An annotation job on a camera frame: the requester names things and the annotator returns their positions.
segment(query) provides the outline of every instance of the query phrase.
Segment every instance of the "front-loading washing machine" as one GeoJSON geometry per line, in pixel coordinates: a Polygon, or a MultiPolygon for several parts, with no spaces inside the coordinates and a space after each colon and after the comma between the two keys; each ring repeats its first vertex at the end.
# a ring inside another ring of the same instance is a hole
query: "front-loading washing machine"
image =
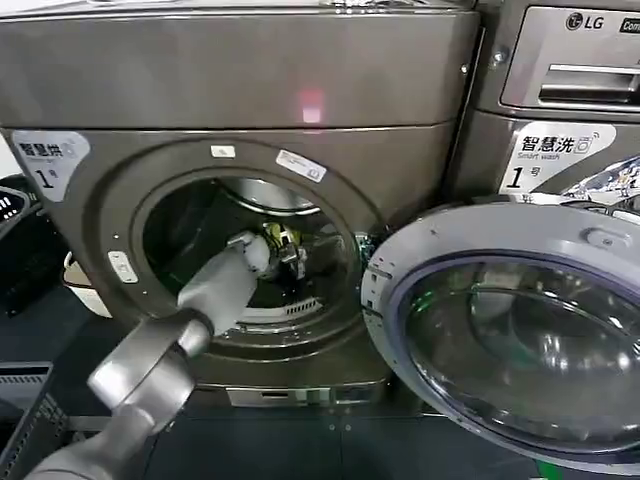
{"type": "Polygon", "coordinates": [[[135,323],[234,237],[277,262],[194,362],[234,405],[375,400],[358,289],[435,194],[472,2],[75,2],[0,20],[3,135],[111,314],[135,323]]]}
{"type": "Polygon", "coordinates": [[[640,473],[640,225],[624,163],[637,3],[491,5],[450,172],[457,192],[512,195],[413,221],[443,168],[474,13],[192,5],[0,24],[4,135],[113,313],[171,312],[202,259],[250,228],[278,264],[196,365],[205,386],[358,401],[385,377],[371,376],[386,371],[377,350],[470,432],[640,473]]]}

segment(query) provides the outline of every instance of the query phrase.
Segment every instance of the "black basket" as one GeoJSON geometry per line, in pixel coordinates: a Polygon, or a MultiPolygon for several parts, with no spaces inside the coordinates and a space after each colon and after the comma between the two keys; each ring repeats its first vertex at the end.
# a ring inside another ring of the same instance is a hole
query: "black basket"
{"type": "Polygon", "coordinates": [[[67,251],[27,180],[0,180],[0,309],[11,317],[48,291],[67,251]]]}
{"type": "Polygon", "coordinates": [[[20,480],[62,444],[68,418],[49,363],[0,363],[0,480],[20,480]]]}

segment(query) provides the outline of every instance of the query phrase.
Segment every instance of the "small sticker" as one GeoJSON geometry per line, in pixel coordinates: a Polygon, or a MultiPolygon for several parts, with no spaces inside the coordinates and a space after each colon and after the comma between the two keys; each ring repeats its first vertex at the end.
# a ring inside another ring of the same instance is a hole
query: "small sticker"
{"type": "Polygon", "coordinates": [[[214,158],[236,158],[236,147],[233,145],[211,145],[211,156],[214,158]]]}
{"type": "Polygon", "coordinates": [[[320,183],[327,173],[327,169],[322,165],[286,150],[280,150],[276,157],[276,163],[316,183],[320,183]]]}
{"type": "Polygon", "coordinates": [[[138,275],[133,270],[129,257],[125,252],[112,250],[108,254],[109,261],[113,271],[116,272],[118,278],[122,283],[138,283],[138,275]]]}
{"type": "Polygon", "coordinates": [[[13,144],[27,171],[42,194],[52,202],[61,202],[69,179],[91,147],[77,132],[18,130],[13,144]]]}
{"type": "Polygon", "coordinates": [[[558,173],[609,147],[613,125],[532,122],[518,133],[500,193],[533,192],[558,173]]]}

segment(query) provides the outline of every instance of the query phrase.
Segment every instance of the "door glass window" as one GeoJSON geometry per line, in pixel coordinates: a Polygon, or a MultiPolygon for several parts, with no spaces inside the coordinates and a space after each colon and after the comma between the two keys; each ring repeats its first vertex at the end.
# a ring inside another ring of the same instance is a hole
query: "door glass window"
{"type": "Polygon", "coordinates": [[[431,273],[400,305],[411,355],[461,415],[533,444],[640,439],[640,309],[581,270],[483,257],[431,273]]]}
{"type": "Polygon", "coordinates": [[[174,191],[149,215],[143,245],[153,272],[177,294],[245,231],[267,240],[272,262],[243,322],[301,318],[348,290],[345,242],[334,224],[311,202],[259,179],[206,180],[174,191]]]}

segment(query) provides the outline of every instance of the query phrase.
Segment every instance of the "number 1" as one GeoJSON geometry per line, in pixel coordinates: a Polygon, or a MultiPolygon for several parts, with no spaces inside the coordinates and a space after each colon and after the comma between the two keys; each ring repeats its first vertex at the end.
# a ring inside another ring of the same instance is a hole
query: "number 1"
{"type": "Polygon", "coordinates": [[[40,180],[42,180],[42,188],[53,188],[53,185],[49,183],[47,177],[42,173],[42,170],[36,170],[36,173],[40,176],[40,180]]]}
{"type": "Polygon", "coordinates": [[[507,185],[507,188],[520,188],[520,185],[518,185],[518,181],[520,180],[520,175],[522,175],[522,170],[524,170],[524,168],[522,167],[516,167],[514,168],[516,174],[513,177],[513,182],[511,182],[509,185],[507,185]]]}

